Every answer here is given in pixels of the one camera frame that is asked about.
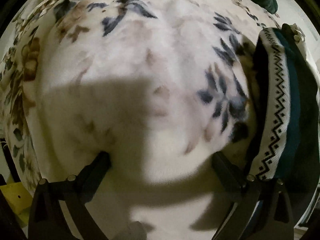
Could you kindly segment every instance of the metal rivet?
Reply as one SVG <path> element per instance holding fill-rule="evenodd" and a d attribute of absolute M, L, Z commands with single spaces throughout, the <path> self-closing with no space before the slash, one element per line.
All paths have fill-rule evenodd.
<path fill-rule="evenodd" d="M 47 182 L 46 179 L 41 179 L 41 180 L 39 181 L 39 184 L 40 184 L 40 185 L 44 185 L 44 184 L 46 184 L 46 182 Z"/>
<path fill-rule="evenodd" d="M 247 176 L 247 180 L 248 181 L 254 181 L 256 179 L 256 177 L 255 176 L 253 176 L 253 175 L 251 175 L 251 174 L 249 174 L 248 176 Z"/>
<path fill-rule="evenodd" d="M 76 175 L 70 175 L 67 180 L 68 181 L 74 181 L 76 179 Z"/>

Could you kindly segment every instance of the floral blanket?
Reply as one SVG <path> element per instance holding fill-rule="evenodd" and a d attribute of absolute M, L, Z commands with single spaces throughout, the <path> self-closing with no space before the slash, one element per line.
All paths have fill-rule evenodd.
<path fill-rule="evenodd" d="M 252 54 L 280 19 L 250 0 L 43 0 L 22 15 L 0 64 L 0 114 L 31 193 L 101 150 L 148 185 L 191 178 L 219 150 L 245 165 Z"/>

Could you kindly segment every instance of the black plastic clip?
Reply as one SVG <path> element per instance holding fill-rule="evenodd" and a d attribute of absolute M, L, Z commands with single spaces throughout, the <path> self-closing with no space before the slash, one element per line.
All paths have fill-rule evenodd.
<path fill-rule="evenodd" d="M 65 181 L 53 183 L 41 179 L 30 210 L 29 239 L 78 240 L 71 234 L 64 218 L 59 204 L 59 200 L 63 200 L 84 240 L 108 240 L 84 203 L 92 199 L 110 166 L 109 155 L 101 152 L 78 176 L 70 175 Z"/>
<path fill-rule="evenodd" d="M 221 152 L 213 155 L 212 167 L 235 207 L 212 240 L 293 239 L 290 199 L 280 179 L 245 177 Z"/>

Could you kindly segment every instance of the blue leaf pattern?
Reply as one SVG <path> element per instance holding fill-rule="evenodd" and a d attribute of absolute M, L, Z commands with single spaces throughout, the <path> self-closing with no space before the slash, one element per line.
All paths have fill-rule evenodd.
<path fill-rule="evenodd" d="M 219 77 L 219 86 L 221 88 L 222 93 L 226 94 L 227 92 L 226 79 L 222 75 Z"/>
<path fill-rule="evenodd" d="M 216 84 L 216 81 L 215 81 L 214 76 L 212 75 L 212 73 L 206 71 L 206 72 L 205 72 L 205 77 L 206 77 L 207 80 L 208 80 L 208 85 L 209 85 L 209 87 L 212 88 L 212 89 L 215 90 L 215 91 L 218 91 L 218 89 L 217 89 L 217 84 Z"/>
<path fill-rule="evenodd" d="M 217 54 L 228 66 L 230 66 L 230 67 L 233 66 L 234 59 L 232 59 L 227 52 L 225 52 L 225 51 L 223 51 L 223 50 L 221 50 L 221 49 L 219 49 L 219 48 L 217 48 L 217 47 L 212 47 L 212 48 L 214 49 L 214 51 L 216 52 L 216 54 Z"/>
<path fill-rule="evenodd" d="M 87 9 L 89 9 L 89 12 L 92 11 L 92 9 L 94 8 L 105 8 L 106 6 L 108 6 L 106 3 L 104 2 L 101 2 L 101 3 L 90 3 L 88 6 L 87 6 Z"/>
<path fill-rule="evenodd" d="M 222 24 L 222 23 L 214 23 L 213 25 L 216 26 L 219 30 L 221 30 L 221 31 L 223 31 L 223 32 L 225 32 L 225 31 L 231 31 L 231 29 L 228 28 L 227 25 L 224 25 L 224 24 Z"/>
<path fill-rule="evenodd" d="M 199 90 L 197 93 L 203 103 L 211 103 L 213 96 L 208 92 L 208 90 Z"/>
<path fill-rule="evenodd" d="M 225 19 L 227 20 L 228 24 L 229 24 L 230 26 L 232 26 L 231 20 L 230 20 L 228 17 L 225 17 Z"/>
<path fill-rule="evenodd" d="M 223 101 L 217 102 L 215 111 L 214 111 L 214 113 L 213 113 L 213 115 L 212 115 L 212 118 L 217 118 L 217 117 L 219 117 L 219 116 L 221 115 L 222 102 L 223 102 Z"/>
<path fill-rule="evenodd" d="M 117 24 L 123 19 L 124 15 L 119 15 L 116 18 L 105 17 L 102 20 L 103 25 L 103 37 L 113 31 Z"/>
<path fill-rule="evenodd" d="M 220 14 L 217 14 L 219 17 L 214 17 L 214 19 L 215 20 L 217 20 L 218 22 L 221 22 L 222 24 L 228 24 L 227 23 L 227 21 L 226 21 L 226 19 L 222 16 L 222 15 L 220 15 Z"/>
<path fill-rule="evenodd" d="M 238 39 L 236 38 L 236 36 L 234 36 L 233 33 L 231 33 L 229 36 L 229 42 L 237 55 L 239 56 L 244 55 L 244 48 L 240 45 L 240 43 L 238 42 Z"/>
<path fill-rule="evenodd" d="M 56 22 L 64 17 L 74 6 L 76 6 L 76 2 L 63 0 L 62 3 L 59 3 L 56 7 L 54 7 L 53 12 L 56 17 Z"/>
<path fill-rule="evenodd" d="M 117 0 L 116 2 L 121 4 L 121 6 L 119 6 L 119 11 L 121 13 L 117 17 L 105 17 L 102 20 L 101 23 L 103 25 L 103 36 L 106 36 L 114 30 L 118 23 L 124 18 L 128 10 L 138 13 L 147 18 L 157 19 L 155 15 L 148 12 L 144 8 L 144 6 L 146 7 L 146 4 L 140 0 Z"/>
<path fill-rule="evenodd" d="M 242 119 L 245 117 L 246 98 L 233 97 L 229 101 L 229 113 L 234 119 Z"/>
<path fill-rule="evenodd" d="M 225 110 L 222 114 L 221 133 L 223 133 L 224 130 L 227 128 L 228 122 L 229 122 L 229 115 L 228 115 L 228 111 Z"/>
<path fill-rule="evenodd" d="M 220 43 L 222 48 L 226 51 L 226 53 L 229 55 L 231 60 L 236 60 L 236 55 L 233 53 L 233 51 L 229 48 L 229 46 L 223 41 L 222 38 L 220 38 Z"/>
<path fill-rule="evenodd" d="M 233 76 L 233 79 L 236 84 L 236 89 L 237 89 L 237 92 L 239 93 L 239 95 L 243 98 L 247 98 L 247 96 L 245 95 L 245 93 L 244 93 L 244 91 L 243 91 L 243 89 L 242 89 L 242 87 L 241 87 L 241 85 L 235 75 Z"/>

